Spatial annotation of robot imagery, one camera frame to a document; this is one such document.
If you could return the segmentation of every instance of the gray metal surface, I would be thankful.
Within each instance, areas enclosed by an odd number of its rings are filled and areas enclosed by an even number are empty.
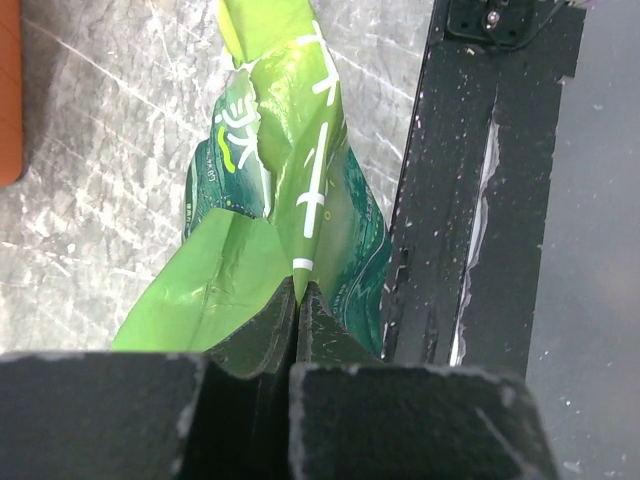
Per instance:
[[[432,0],[314,1],[390,218]],[[0,352],[107,348],[177,249],[231,74],[210,0],[24,0],[26,160],[0,190]]]
[[[567,479],[640,478],[639,19],[595,4],[560,109],[527,380]]]

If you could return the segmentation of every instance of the crumpled green packaging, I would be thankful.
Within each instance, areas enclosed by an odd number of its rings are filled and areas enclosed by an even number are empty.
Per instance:
[[[188,171],[185,241],[113,348],[205,351],[293,275],[298,301],[317,282],[336,319],[379,354],[391,244],[308,0],[220,0],[218,22],[238,75]]]

